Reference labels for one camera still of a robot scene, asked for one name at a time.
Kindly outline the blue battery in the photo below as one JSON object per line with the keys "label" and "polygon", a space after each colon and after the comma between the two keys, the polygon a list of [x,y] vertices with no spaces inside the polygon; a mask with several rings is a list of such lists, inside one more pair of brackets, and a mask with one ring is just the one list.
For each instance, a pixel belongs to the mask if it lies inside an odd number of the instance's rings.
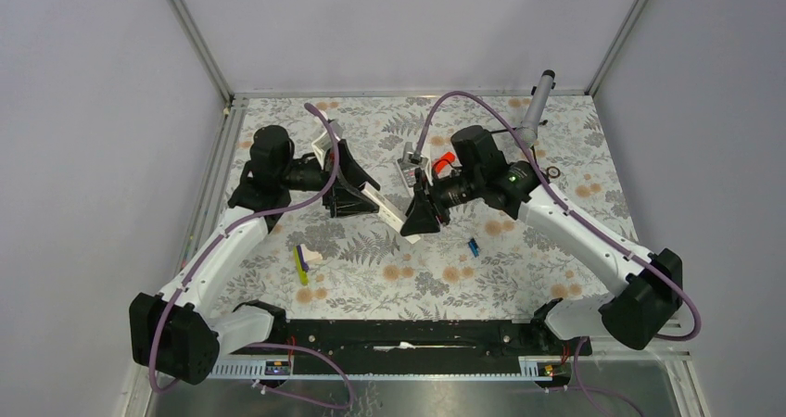
{"label": "blue battery", "polygon": [[477,242],[476,242],[476,240],[474,238],[471,238],[468,241],[468,246],[469,246],[473,256],[475,258],[478,258],[479,257],[479,246],[478,246],[478,244],[477,244]]}

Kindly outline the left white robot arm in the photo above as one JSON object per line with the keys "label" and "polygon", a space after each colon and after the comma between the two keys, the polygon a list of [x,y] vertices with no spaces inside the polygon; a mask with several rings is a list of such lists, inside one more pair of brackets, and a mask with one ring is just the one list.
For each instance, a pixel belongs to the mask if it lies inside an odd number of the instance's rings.
{"label": "left white robot arm", "polygon": [[336,218],[376,213],[378,206],[361,191],[377,185],[349,153],[335,120],[301,157],[285,128],[257,130],[228,208],[208,241],[158,293],[140,293],[129,307],[133,360],[147,367],[153,389],[164,389],[160,373],[197,385],[219,357],[253,344],[267,353],[282,349],[289,340],[282,308],[249,300],[211,317],[224,287],[283,214],[296,210],[292,192],[311,192],[312,200]]}

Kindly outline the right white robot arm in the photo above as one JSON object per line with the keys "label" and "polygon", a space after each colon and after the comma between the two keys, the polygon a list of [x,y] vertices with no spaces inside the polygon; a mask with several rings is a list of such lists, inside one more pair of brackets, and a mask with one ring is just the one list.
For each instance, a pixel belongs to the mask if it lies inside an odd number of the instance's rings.
{"label": "right white robot arm", "polygon": [[406,172],[412,201],[400,232],[436,234],[450,223],[450,209],[481,199],[548,236],[602,282],[602,295],[559,299],[539,311],[533,345],[553,354],[568,340],[607,335],[635,350],[661,337],[664,325],[683,304],[682,261],[669,249],[653,253],[588,218],[525,160],[509,162],[491,132],[471,126],[451,143],[460,162],[446,177],[430,165]]}

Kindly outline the grey microphone on stand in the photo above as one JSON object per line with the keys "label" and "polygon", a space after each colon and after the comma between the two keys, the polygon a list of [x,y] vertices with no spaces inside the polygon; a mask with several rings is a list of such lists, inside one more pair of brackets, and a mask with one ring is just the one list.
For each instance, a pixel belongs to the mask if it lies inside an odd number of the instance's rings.
{"label": "grey microphone on stand", "polygon": [[533,162],[534,146],[539,139],[539,127],[543,123],[544,111],[555,86],[555,72],[546,69],[533,86],[529,104],[524,107],[508,107],[500,113],[504,123],[492,131],[492,139],[503,152],[514,148],[523,152],[526,160]]}

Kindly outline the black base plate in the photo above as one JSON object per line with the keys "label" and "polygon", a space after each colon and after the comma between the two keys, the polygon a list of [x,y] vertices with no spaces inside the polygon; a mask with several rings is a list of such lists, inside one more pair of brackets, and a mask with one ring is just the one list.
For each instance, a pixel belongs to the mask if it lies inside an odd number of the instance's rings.
{"label": "black base plate", "polygon": [[523,360],[588,356],[589,342],[562,340],[542,322],[510,320],[291,320],[274,327],[268,346],[247,356],[280,356],[298,375],[524,375]]}

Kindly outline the white rectangular stick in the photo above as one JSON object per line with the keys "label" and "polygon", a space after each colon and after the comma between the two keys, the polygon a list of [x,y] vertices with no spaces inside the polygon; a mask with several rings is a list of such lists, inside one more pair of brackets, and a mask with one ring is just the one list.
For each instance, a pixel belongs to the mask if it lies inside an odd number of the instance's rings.
{"label": "white rectangular stick", "polygon": [[419,234],[405,236],[401,232],[401,228],[404,225],[404,214],[391,204],[373,185],[365,183],[361,189],[361,193],[376,204],[378,207],[377,215],[380,219],[406,241],[415,244],[421,240]]}

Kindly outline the purple green block stack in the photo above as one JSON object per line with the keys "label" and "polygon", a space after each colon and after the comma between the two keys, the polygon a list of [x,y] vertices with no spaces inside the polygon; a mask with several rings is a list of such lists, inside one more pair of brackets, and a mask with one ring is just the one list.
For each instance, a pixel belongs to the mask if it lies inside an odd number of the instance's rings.
{"label": "purple green block stack", "polygon": [[293,248],[293,261],[296,265],[298,280],[303,286],[309,284],[309,271],[312,265],[319,265],[323,262],[323,256],[316,251],[308,249],[305,245],[297,245]]}

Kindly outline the white remote control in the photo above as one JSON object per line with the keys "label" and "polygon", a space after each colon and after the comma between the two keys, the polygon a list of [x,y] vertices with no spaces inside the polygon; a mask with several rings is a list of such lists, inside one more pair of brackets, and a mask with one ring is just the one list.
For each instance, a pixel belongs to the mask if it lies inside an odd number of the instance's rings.
{"label": "white remote control", "polygon": [[404,186],[408,190],[411,191],[414,186],[421,181],[422,177],[426,176],[425,163],[426,161],[424,159],[420,159],[417,162],[413,162],[409,158],[399,158],[396,160],[399,174]]}

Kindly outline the orange cylinder block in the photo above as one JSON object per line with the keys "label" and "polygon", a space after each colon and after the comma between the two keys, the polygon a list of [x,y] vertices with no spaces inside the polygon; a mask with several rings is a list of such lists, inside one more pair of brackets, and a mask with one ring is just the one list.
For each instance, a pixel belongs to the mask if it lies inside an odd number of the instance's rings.
{"label": "orange cylinder block", "polygon": [[452,152],[447,152],[439,159],[436,159],[432,165],[432,170],[436,175],[439,175],[445,169],[452,169],[456,156]]}

